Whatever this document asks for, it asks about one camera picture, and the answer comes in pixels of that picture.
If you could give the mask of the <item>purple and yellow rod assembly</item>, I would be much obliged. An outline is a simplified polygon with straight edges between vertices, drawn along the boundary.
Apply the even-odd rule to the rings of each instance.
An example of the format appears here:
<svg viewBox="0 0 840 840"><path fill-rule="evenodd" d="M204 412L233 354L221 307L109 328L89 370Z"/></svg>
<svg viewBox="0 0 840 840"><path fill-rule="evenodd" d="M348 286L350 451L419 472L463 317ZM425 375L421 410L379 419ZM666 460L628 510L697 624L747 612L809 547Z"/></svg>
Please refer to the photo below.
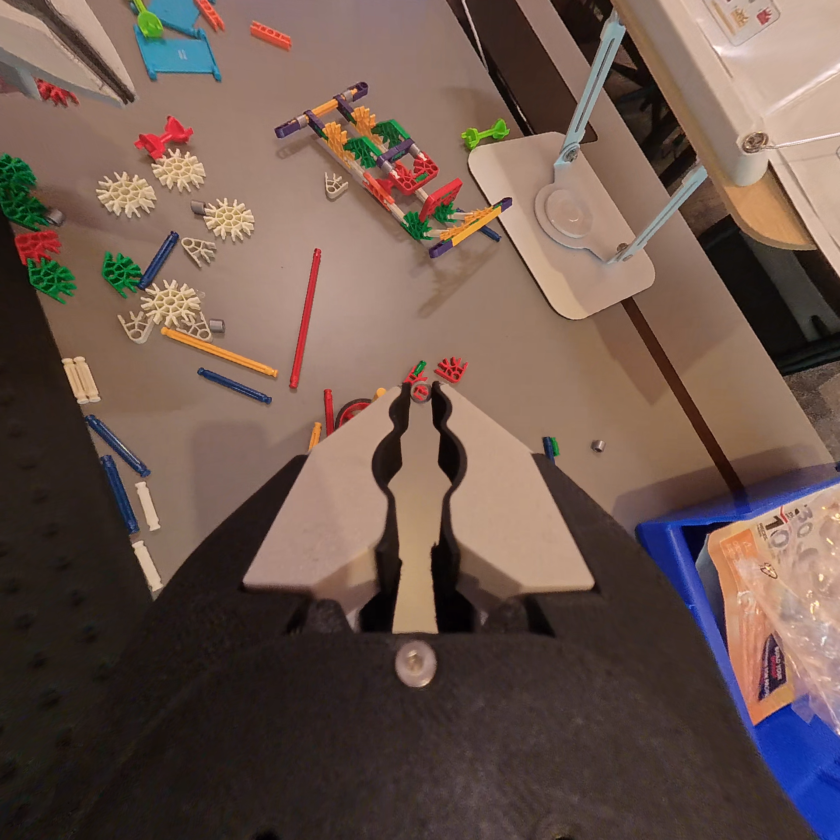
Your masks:
<svg viewBox="0 0 840 840"><path fill-rule="evenodd" d="M365 81L357 82L355 85L337 93L333 98L317 106L314 109L306 110L297 117L275 127L275 135L279 140L291 136L293 133L304 128L311 128L313 131L324 137L325 127L321 118L330 115L332 112L339 113L351 124L356 123L354 117L354 103L364 98L369 91L369 85Z"/></svg>

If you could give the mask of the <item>blue storage bin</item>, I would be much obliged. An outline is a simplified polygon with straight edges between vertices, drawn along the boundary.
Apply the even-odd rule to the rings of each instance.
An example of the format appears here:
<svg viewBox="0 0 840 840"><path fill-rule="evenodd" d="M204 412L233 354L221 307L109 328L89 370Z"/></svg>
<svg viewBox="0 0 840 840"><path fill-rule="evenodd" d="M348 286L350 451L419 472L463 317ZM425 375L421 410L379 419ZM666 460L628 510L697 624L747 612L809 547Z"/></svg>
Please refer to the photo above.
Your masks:
<svg viewBox="0 0 840 840"><path fill-rule="evenodd" d="M723 622L718 573L707 537L732 522L759 515L780 516L793 501L838 485L834 464L798 469L732 496L709 500L642 522L636 536L666 574L699 625L742 722L784 792L820 837L839 838L839 740L818 718L804 721L790 706L752 724L737 687Z"/></svg>

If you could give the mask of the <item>red and green toy model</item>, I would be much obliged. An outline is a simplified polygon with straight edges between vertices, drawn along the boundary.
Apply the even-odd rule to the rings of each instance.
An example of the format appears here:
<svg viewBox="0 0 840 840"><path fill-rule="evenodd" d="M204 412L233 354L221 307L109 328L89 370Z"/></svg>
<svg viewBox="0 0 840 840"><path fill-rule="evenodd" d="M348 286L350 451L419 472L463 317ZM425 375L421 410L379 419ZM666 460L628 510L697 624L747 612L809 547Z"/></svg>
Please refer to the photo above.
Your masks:
<svg viewBox="0 0 840 840"><path fill-rule="evenodd" d="M325 136L310 129L342 167L370 194L414 240L438 242L439 231L463 223L470 212L456 209L463 186L455 178L432 190L439 168L393 119L378 120L357 101L356 123L337 112L321 118Z"/></svg>

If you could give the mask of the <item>clear plastic bag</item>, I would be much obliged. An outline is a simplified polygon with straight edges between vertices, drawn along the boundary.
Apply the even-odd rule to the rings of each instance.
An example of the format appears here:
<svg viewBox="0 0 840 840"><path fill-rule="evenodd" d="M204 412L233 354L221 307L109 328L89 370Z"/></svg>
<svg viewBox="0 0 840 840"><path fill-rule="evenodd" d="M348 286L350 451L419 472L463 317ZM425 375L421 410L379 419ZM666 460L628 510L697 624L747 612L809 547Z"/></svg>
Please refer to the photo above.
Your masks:
<svg viewBox="0 0 840 840"><path fill-rule="evenodd" d="M794 708L838 733L838 487L753 519L730 541L735 575L791 662Z"/></svg>

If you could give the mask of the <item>instruction sheet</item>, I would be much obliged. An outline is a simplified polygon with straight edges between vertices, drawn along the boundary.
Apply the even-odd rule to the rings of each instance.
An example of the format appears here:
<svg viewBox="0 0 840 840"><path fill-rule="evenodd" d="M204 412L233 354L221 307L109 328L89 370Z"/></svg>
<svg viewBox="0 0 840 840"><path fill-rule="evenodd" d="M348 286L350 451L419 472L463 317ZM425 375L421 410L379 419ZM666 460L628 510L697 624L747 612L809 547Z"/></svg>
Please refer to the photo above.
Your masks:
<svg viewBox="0 0 840 840"><path fill-rule="evenodd" d="M838 178L839 3L698 2L740 111L737 135L801 179Z"/></svg>

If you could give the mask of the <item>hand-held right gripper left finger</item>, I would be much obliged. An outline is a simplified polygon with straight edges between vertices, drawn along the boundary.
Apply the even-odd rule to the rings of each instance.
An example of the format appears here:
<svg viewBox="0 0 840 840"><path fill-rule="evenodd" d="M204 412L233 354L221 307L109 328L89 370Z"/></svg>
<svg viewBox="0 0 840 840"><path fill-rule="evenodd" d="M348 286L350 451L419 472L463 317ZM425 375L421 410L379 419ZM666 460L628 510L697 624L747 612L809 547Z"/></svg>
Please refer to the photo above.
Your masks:
<svg viewBox="0 0 840 840"><path fill-rule="evenodd" d="M307 456L243 584L333 600L365 631L392 630L401 578L396 504L407 386L395 386Z"/></svg>

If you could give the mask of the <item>white document stand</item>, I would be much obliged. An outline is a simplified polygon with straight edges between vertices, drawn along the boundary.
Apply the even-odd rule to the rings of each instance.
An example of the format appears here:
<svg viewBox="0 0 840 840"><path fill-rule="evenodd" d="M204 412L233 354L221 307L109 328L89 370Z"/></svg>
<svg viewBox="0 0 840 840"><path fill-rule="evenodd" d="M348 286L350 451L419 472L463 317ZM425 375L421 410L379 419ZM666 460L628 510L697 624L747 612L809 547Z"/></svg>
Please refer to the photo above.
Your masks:
<svg viewBox="0 0 840 840"><path fill-rule="evenodd" d="M649 288L655 268L645 246L707 178L736 191L772 183L787 186L794 210L810 234L838 245L838 178L804 180L770 149L755 150L737 135L739 105L717 53L697 22L698 2L612 2L601 44L568 127L479 146L469 171L496 200L510 195L501 222L559 315L585 319ZM697 160L668 203L646 225L629 223L604 185L594 159L582 149L612 61L630 32Z"/></svg>

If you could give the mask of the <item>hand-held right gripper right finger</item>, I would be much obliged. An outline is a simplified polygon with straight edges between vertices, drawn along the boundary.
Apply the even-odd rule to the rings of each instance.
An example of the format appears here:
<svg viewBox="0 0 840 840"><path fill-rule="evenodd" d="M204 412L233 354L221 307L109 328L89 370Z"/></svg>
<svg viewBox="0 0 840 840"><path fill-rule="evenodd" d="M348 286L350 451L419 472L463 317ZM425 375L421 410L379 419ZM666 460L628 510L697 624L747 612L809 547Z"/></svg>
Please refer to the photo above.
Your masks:
<svg viewBox="0 0 840 840"><path fill-rule="evenodd" d="M531 450L450 385L435 384L437 463L450 481L432 550L437 630L472 632L522 595L589 592L595 579Z"/></svg>

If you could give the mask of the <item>green fan connector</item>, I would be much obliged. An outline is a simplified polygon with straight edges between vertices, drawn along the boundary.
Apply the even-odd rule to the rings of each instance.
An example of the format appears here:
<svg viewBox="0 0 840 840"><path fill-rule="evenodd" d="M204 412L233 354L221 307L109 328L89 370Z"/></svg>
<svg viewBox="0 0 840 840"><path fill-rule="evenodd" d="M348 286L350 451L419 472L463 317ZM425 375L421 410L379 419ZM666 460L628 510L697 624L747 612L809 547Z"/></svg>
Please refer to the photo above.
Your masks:
<svg viewBox="0 0 840 840"><path fill-rule="evenodd" d="M10 154L2 154L0 164L3 192L29 194L35 189L35 175L25 161Z"/></svg>
<svg viewBox="0 0 840 840"><path fill-rule="evenodd" d="M144 270L130 257L121 253L117 255L105 252L101 265L101 276L110 285L110 288L126 299L128 292L135 293L142 280Z"/></svg>
<svg viewBox="0 0 840 840"><path fill-rule="evenodd" d="M77 288L76 279L70 270L47 258L27 259L29 284L49 298L66 304L66 298L73 298Z"/></svg>
<svg viewBox="0 0 840 840"><path fill-rule="evenodd" d="M23 228L38 231L49 225L47 207L22 188L1 188L1 209L6 218Z"/></svg>

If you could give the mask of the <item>red double-ended connector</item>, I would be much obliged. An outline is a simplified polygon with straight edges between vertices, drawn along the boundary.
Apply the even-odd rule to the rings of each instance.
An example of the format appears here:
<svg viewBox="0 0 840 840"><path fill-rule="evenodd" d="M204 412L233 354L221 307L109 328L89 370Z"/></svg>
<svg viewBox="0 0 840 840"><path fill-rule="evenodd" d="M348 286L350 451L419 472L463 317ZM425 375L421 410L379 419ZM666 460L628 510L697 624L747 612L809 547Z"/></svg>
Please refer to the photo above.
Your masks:
<svg viewBox="0 0 840 840"><path fill-rule="evenodd" d="M160 134L141 133L133 145L138 150L147 152L153 161L158 161L165 156L167 144L186 143L193 134L193 128L184 126L180 120L170 114Z"/></svg>

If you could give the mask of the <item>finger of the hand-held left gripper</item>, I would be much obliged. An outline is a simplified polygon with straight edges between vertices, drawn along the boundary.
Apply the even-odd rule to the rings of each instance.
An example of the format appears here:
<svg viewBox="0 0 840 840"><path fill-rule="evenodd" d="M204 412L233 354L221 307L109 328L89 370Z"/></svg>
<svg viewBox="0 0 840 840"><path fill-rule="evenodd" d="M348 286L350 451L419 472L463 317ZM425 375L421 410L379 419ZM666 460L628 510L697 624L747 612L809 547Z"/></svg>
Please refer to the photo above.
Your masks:
<svg viewBox="0 0 840 840"><path fill-rule="evenodd" d="M87 70L56 34L56 1L1 2L2 82L29 98L39 99L40 78L77 97L120 103L102 93Z"/></svg>
<svg viewBox="0 0 840 840"><path fill-rule="evenodd" d="M102 93L133 103L136 90L110 37L84 1L56 1L56 34L91 72Z"/></svg>

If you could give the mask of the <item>pair of white rods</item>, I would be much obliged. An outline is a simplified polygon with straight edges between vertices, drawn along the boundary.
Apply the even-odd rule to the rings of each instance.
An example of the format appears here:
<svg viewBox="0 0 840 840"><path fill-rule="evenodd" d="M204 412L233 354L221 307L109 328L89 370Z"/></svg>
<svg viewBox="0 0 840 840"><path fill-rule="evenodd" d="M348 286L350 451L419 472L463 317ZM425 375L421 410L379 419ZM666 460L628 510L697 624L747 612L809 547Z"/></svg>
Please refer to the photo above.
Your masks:
<svg viewBox="0 0 840 840"><path fill-rule="evenodd" d="M61 363L77 404L99 403L99 390L85 357L63 358Z"/></svg>

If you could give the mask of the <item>lime green double-ended connector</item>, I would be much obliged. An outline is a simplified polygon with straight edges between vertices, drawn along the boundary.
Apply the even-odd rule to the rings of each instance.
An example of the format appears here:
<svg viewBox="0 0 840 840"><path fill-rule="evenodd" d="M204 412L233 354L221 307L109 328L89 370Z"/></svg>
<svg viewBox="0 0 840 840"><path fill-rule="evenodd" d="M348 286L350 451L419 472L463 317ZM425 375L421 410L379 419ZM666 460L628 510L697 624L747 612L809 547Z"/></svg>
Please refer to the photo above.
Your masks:
<svg viewBox="0 0 840 840"><path fill-rule="evenodd" d="M473 151L482 141L504 140L510 134L510 129L504 119L498 119L488 129L467 128L462 132L461 139L468 152Z"/></svg>

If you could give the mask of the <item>red orange printed packet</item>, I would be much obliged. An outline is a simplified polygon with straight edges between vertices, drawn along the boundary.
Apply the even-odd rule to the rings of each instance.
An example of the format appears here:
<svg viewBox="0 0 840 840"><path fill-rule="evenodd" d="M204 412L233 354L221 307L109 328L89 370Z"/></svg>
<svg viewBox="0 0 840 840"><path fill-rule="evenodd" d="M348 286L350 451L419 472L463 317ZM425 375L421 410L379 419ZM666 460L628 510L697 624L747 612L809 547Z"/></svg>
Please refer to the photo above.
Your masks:
<svg viewBox="0 0 840 840"><path fill-rule="evenodd" d="M795 664L782 619L784 566L815 524L806 497L747 521L735 521L707 540L719 595L709 604L752 725L796 698Z"/></svg>

